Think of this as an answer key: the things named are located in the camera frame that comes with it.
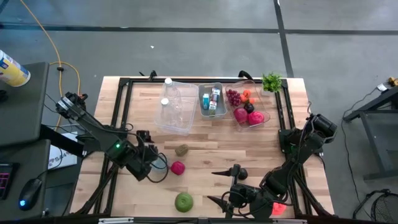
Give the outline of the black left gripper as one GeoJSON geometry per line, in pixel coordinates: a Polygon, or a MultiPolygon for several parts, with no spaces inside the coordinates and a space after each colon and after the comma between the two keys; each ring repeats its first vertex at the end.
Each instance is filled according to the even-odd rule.
{"type": "Polygon", "coordinates": [[[151,171],[150,164],[157,159],[156,146],[144,146],[138,153],[128,160],[126,169],[138,180],[141,181],[151,171]]]}

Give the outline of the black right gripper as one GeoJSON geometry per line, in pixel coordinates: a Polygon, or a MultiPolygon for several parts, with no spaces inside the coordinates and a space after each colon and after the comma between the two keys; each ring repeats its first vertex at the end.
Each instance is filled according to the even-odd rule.
{"type": "Polygon", "coordinates": [[[239,180],[246,180],[248,178],[247,170],[239,164],[234,164],[232,168],[226,171],[212,172],[212,174],[232,177],[231,188],[226,193],[229,197],[228,201],[214,196],[207,196],[208,199],[216,203],[221,209],[226,209],[226,218],[232,218],[233,216],[243,218],[254,217],[252,211],[246,213],[241,211],[242,208],[249,206],[253,202],[257,193],[257,188],[238,182],[239,180]]]}

